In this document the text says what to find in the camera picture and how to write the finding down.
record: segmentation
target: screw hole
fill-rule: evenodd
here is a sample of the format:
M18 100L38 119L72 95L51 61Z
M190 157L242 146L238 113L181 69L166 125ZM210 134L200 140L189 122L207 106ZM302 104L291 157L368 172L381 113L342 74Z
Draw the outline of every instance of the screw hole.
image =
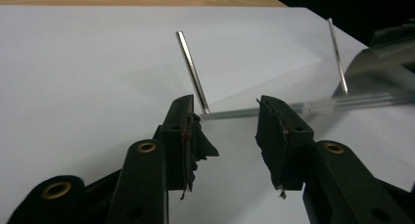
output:
M391 217L383 210L379 208L372 208L370 210L372 212L372 215L376 218L378 218L381 221L389 222L391 221Z
M152 152L156 148L156 144L154 143L144 143L138 146L139 153L149 153Z
M45 188L42 192L42 198L45 200L53 200L66 194L70 190L70 182L57 182Z
M329 151L330 153L342 154L345 152L345 150L339 145L326 144L325 147L326 147L326 150Z
M137 219L139 217L141 217L144 213L144 208L141 206L133 206L131 207L128 211L127 211L127 217L130 220L134 220Z

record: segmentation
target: metal pin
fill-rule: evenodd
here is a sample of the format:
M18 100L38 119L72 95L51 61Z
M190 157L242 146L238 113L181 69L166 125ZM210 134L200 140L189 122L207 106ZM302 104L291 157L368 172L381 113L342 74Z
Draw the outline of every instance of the metal pin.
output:
M343 92L347 95L347 85L346 85L346 80L345 80L345 73L343 72L342 62L340 61L339 48L338 48L337 41L336 41L336 33L335 33L334 26L333 26L333 21L332 21L331 18L329 18L327 20L327 22L329 23L330 32L332 33L333 46L335 48L336 59L337 59L337 62L338 62L340 79L341 79L341 83L342 83L342 89L343 89Z
M177 31L177 36L179 38L183 54L187 61L187 68L189 70L190 76L192 77L193 86L195 87L196 94L198 95L199 103L201 104L202 111L206 114L209 114L208 102L205 98L204 91L202 89L201 81L199 80L198 74L196 73L195 64L193 64L192 56L190 56L190 51L184 38L182 31Z

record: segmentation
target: white surface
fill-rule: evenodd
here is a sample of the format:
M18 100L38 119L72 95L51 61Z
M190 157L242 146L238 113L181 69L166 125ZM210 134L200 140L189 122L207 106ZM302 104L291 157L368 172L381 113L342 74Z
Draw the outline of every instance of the white surface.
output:
M1 6L0 18L1 223L45 179L71 174L89 184L119 169L132 143L153 136L171 101L194 93L177 30L213 112L256 106L261 94L286 102L329 97L339 83L326 21L301 8ZM347 67L365 47L337 36ZM413 112L307 122L316 140L354 145L376 176L408 189ZM203 128L220 157L200 162L183 202L170 193L170 223L307 222L302 193L282 201L273 190L254 142L255 118Z

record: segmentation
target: brass screw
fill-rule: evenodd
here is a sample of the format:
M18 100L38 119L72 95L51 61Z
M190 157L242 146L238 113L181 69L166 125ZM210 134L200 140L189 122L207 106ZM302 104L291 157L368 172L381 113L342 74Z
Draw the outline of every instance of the brass screw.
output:
M345 150L336 144L326 144L324 145L324 147L326 148L327 151L329 151L330 153L334 153L334 154L342 154L345 152Z
M156 148L154 143L143 143L138 146L139 153L150 153Z
M42 192L42 198L53 200L66 194L71 188L70 182L57 182L45 188Z

